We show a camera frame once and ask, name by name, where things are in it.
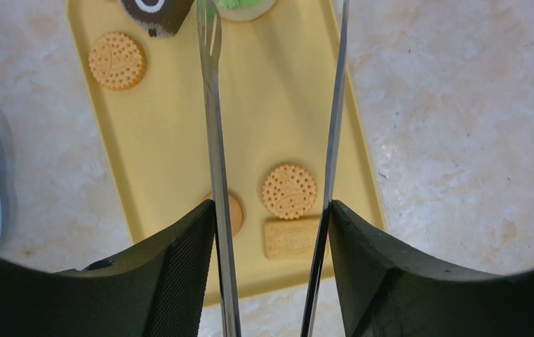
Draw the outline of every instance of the yellow tray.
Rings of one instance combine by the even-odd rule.
[[[152,39],[117,0],[67,0],[67,16],[114,182],[134,242],[185,215],[211,189],[196,5],[178,34]],[[127,91],[100,87],[88,70],[89,46],[122,31],[147,56],[143,80]],[[295,162],[316,178],[321,212],[328,124],[339,44],[330,0],[278,0],[252,22],[223,22],[220,95],[227,179],[246,219],[234,238],[241,297],[305,284],[310,260],[267,260],[261,185],[273,166]],[[385,221],[364,143],[351,79],[334,197],[372,224]],[[218,303],[215,254],[205,304]],[[331,255],[323,277],[333,276]]]

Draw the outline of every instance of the rectangular biscuit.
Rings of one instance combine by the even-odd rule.
[[[267,219],[263,227],[265,257],[270,260],[311,260],[320,217]],[[328,254],[328,243],[325,256]]]

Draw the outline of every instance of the metal rod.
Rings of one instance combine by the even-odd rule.
[[[345,65],[347,64],[347,21],[349,19],[349,0],[343,1],[343,17],[341,22],[341,39],[337,59],[337,73],[335,74],[335,87],[333,91],[333,106],[331,108],[331,124],[328,130],[328,144],[326,149],[326,167],[324,180],[324,201],[319,233],[316,236],[312,269],[308,281],[308,292],[302,319],[302,337],[312,336],[314,328],[314,315],[318,301],[319,287],[326,248],[328,224],[331,218],[330,204],[333,200],[335,187],[335,173],[339,154],[339,139],[341,121],[343,116],[343,102],[345,99]]]

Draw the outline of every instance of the metal fork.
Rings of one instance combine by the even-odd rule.
[[[232,224],[229,218],[225,151],[219,103],[219,56],[221,53],[221,17],[213,0],[197,0],[196,26],[199,31],[199,49],[205,93],[205,111],[209,162],[211,163],[211,189],[217,211],[217,255],[221,290],[221,316],[223,334],[240,337],[240,309],[238,286],[232,245]]]

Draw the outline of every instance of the beige marble surface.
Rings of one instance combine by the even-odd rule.
[[[391,234],[467,267],[534,267],[534,1],[354,0],[349,31]],[[58,271],[130,244],[64,0],[0,0],[0,172],[0,256]],[[296,336],[304,296],[243,300],[245,336]],[[317,318],[315,336],[342,335],[332,280]],[[220,329],[205,310],[201,336]]]

